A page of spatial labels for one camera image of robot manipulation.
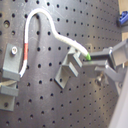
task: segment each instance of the screw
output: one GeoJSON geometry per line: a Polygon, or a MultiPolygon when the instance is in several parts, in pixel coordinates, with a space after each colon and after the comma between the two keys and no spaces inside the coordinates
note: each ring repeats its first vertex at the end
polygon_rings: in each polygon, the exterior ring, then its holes
{"type": "Polygon", "coordinates": [[[17,47],[14,46],[14,47],[12,47],[12,54],[15,55],[16,53],[17,53],[17,47]]]}

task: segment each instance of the white cable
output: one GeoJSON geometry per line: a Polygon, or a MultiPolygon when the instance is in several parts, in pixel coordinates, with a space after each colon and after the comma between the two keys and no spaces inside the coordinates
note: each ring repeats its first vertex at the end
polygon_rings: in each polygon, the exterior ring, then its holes
{"type": "MultiPolygon", "coordinates": [[[[87,50],[79,43],[77,43],[76,41],[73,41],[72,39],[70,38],[67,38],[65,36],[62,36],[62,35],[59,35],[55,29],[55,25],[54,25],[54,22],[53,22],[53,19],[51,17],[51,15],[45,10],[45,9],[42,9],[42,8],[37,8],[37,9],[34,9],[30,12],[30,14],[28,15],[28,18],[27,18],[27,21],[26,21],[26,25],[25,25],[25,41],[24,43],[28,43],[28,32],[29,32],[29,24],[30,24],[30,20],[31,18],[37,14],[37,13],[43,13],[49,20],[50,22],[50,25],[51,25],[51,30],[53,32],[53,35],[55,36],[56,39],[74,47],[75,49],[77,49],[78,51],[80,51],[85,57],[88,56],[88,58],[90,58],[90,55],[89,53],[87,52],[87,50]]],[[[20,76],[22,77],[23,74],[25,73],[25,70],[26,70],[26,67],[27,67],[27,61],[23,63],[23,66],[22,66],[22,69],[20,71],[20,76]]]]}

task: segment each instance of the mounting bracket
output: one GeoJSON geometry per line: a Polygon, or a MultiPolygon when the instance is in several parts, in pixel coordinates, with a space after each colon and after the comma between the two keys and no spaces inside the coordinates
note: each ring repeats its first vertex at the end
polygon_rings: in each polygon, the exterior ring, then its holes
{"type": "Polygon", "coordinates": [[[60,85],[61,88],[65,88],[70,76],[78,76],[78,72],[74,65],[82,67],[79,56],[80,52],[71,47],[55,77],[55,81],[60,85]]]}
{"type": "Polygon", "coordinates": [[[17,81],[20,80],[19,68],[21,58],[22,49],[12,44],[7,44],[2,68],[3,79],[0,83],[0,109],[2,110],[14,110],[15,97],[18,96],[19,92],[16,86],[17,81]]]}

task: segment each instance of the pegboard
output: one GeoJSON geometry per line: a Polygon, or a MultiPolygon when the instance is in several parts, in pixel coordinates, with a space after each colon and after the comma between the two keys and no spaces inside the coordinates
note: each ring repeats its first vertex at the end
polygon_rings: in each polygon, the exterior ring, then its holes
{"type": "MultiPolygon", "coordinates": [[[[48,10],[59,34],[101,51],[121,42],[118,0],[0,0],[0,68],[8,43],[23,47],[24,25],[35,8],[48,10]]],[[[99,87],[78,68],[62,90],[54,81],[69,46],[56,40],[43,14],[30,23],[28,66],[13,112],[0,110],[5,128],[107,128],[117,102],[111,85],[99,87]]]]}

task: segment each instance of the metal clamp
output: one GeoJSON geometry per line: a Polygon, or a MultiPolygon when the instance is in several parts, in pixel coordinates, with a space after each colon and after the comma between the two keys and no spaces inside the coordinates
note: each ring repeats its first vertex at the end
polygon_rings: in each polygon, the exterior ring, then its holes
{"type": "Polygon", "coordinates": [[[78,76],[78,72],[74,65],[82,67],[79,56],[80,52],[71,47],[55,77],[55,81],[60,85],[61,88],[65,88],[70,76],[78,76]]]}
{"type": "Polygon", "coordinates": [[[128,61],[128,39],[117,44],[113,48],[104,49],[101,52],[91,53],[92,61],[83,63],[88,76],[95,78],[98,85],[112,85],[113,89],[120,93],[119,86],[124,81],[126,70],[122,64],[128,61]]]}

